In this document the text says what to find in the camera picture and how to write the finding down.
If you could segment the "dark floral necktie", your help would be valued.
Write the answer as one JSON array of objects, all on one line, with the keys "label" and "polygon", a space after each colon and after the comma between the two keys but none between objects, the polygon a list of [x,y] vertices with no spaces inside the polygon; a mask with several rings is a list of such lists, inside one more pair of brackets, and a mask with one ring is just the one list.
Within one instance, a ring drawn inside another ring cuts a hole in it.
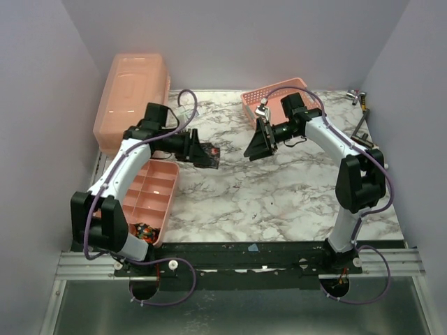
[{"label": "dark floral necktie", "polygon": [[196,168],[218,169],[221,158],[221,150],[210,142],[204,142],[200,145],[203,155],[198,163],[194,163]]}]

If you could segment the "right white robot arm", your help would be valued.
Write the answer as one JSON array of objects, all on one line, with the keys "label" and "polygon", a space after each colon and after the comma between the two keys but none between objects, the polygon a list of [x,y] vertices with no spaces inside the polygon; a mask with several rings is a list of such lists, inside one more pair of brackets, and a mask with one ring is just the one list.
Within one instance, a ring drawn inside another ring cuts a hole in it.
[{"label": "right white robot arm", "polygon": [[362,215],[373,209],[386,193],[383,154],[356,146],[328,120],[322,106],[309,109],[299,93],[282,98],[286,121],[270,123],[268,99],[256,108],[256,130],[244,157],[251,161],[273,156],[280,142],[303,137],[317,144],[339,168],[335,194],[339,212],[335,226],[323,243],[321,264],[331,274],[355,257]]}]

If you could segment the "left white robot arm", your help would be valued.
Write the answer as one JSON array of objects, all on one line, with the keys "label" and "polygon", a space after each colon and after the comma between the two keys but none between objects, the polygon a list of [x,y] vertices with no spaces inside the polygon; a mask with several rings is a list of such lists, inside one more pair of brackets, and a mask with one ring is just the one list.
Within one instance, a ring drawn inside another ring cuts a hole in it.
[{"label": "left white robot arm", "polygon": [[119,151],[100,179],[71,198],[73,239],[83,245],[131,260],[131,268],[146,276],[154,270],[150,246],[129,232],[122,201],[137,173],[154,151],[175,155],[197,168],[217,168],[219,149],[198,139],[198,131],[184,126],[166,128],[169,107],[148,103],[144,117],[123,134]]}]

